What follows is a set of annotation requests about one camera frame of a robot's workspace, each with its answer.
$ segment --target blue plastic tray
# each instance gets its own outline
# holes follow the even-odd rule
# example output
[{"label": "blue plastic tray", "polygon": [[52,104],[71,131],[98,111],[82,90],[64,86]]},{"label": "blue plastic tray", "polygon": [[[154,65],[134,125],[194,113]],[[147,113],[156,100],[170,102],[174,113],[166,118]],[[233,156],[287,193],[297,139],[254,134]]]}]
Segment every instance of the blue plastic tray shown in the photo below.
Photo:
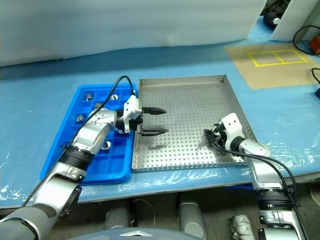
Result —
[{"label": "blue plastic tray", "polygon": [[[83,85],[77,89],[43,165],[40,179],[45,177],[62,153],[62,146],[69,143],[76,130],[80,127],[81,122],[76,122],[77,116],[83,115],[87,118],[88,114],[94,109],[95,104],[102,103],[106,99],[112,87],[113,84]],[[137,87],[135,85],[133,87],[135,92],[138,93]],[[93,95],[90,101],[86,101],[88,93]],[[110,99],[105,107],[110,110],[122,109],[124,103],[130,97],[130,93],[129,84],[119,84],[113,92],[113,94],[119,96],[119,99]],[[106,140],[111,142],[111,148],[98,152],[90,164],[87,176],[81,182],[81,185],[115,184],[128,181],[132,175],[131,164],[134,137],[133,131],[128,134],[120,134],[116,131],[109,132]]]}]

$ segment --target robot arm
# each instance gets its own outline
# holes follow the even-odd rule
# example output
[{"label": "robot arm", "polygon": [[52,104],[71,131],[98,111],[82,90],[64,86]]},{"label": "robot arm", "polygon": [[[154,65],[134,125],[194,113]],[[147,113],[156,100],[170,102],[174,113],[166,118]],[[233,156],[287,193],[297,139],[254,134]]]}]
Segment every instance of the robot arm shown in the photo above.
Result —
[{"label": "robot arm", "polygon": [[306,240],[301,224],[293,208],[285,184],[268,164],[250,155],[269,157],[270,150],[263,144],[246,139],[235,113],[223,117],[212,130],[205,130],[208,142],[213,146],[233,151],[242,156],[250,170],[253,189],[259,207],[260,223],[267,225],[258,231],[260,240]]},{"label": "robot arm", "polygon": [[33,195],[32,206],[21,207],[0,220],[0,239],[45,240],[61,217],[71,213],[82,188],[79,183],[86,177],[88,167],[99,152],[110,131],[129,133],[139,130],[142,135],[155,136],[168,130],[144,129],[143,113],[159,115],[165,110],[141,107],[138,98],[131,95],[116,111],[101,108],[78,131],[63,156],[54,165]]}]

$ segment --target floor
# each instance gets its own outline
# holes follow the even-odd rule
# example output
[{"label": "floor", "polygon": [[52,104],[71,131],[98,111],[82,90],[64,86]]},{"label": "floor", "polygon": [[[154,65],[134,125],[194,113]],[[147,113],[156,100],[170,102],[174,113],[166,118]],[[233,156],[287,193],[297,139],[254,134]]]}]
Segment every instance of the floor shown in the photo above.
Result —
[{"label": "floor", "polygon": [[[310,188],[320,201],[320,184],[306,183],[298,185],[301,215],[308,230],[310,240],[318,239],[320,234],[320,207],[310,197]],[[232,233],[230,222],[232,216],[245,214],[256,233],[260,227],[258,208],[253,191],[245,189],[210,188],[186,193],[196,200],[203,212],[208,228],[208,240],[230,240]],[[176,204],[178,193],[151,195],[141,197],[150,202],[155,209],[157,228],[178,229]],[[139,227],[153,226],[153,211],[143,201],[136,201],[136,219]],[[110,201],[77,205],[73,213],[60,220],[54,227],[50,240],[65,240],[103,229],[105,214]]]}]

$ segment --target orange object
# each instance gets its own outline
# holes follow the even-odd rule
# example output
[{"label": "orange object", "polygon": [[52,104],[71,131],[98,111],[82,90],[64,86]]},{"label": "orange object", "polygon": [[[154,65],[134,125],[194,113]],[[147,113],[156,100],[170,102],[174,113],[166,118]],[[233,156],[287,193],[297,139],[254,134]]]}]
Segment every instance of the orange object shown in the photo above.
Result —
[{"label": "orange object", "polygon": [[315,54],[320,54],[320,36],[315,36],[308,45]]}]

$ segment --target table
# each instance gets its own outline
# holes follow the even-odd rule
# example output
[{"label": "table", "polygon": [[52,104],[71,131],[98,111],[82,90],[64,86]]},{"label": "table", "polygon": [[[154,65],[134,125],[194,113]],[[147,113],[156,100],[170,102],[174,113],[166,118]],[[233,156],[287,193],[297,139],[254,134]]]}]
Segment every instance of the table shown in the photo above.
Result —
[{"label": "table", "polygon": [[[248,39],[201,46],[135,48],[1,68],[0,208],[14,208],[39,181],[76,89],[140,79],[226,74],[256,138],[295,175],[320,171],[318,85],[250,89],[226,46],[270,43],[260,17]],[[247,167],[134,173],[130,181],[84,186],[80,202],[228,186],[250,181]]]}]

